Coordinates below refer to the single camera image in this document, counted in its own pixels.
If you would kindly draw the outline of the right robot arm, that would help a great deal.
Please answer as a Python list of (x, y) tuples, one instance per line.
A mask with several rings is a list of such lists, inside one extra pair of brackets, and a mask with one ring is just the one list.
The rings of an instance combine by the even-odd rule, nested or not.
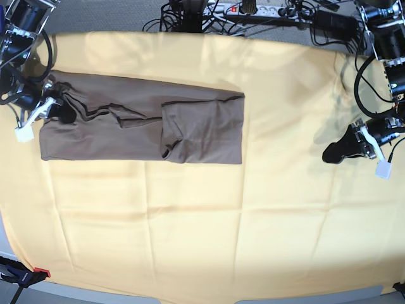
[[(19, 107), (19, 128), (38, 119), (57, 118), (63, 124), (76, 120), (75, 110), (63, 101), (49, 78), (53, 66), (51, 40), (44, 30), (59, 1), (12, 1), (1, 6), (1, 105)], [(24, 68), (38, 38), (48, 54), (39, 76), (26, 76)]]

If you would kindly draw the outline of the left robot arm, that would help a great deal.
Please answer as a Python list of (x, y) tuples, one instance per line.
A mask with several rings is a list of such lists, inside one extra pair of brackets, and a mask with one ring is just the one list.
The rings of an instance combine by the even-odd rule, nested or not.
[[(361, 119), (347, 127), (342, 138), (328, 145), (322, 160), (340, 164), (346, 158), (383, 159), (381, 147), (404, 133), (404, 1), (356, 1), (362, 23), (361, 38), (368, 38), (372, 54), (356, 69), (354, 99), (369, 119)], [(361, 101), (359, 85), (372, 61), (384, 67), (392, 107), (371, 112)]]

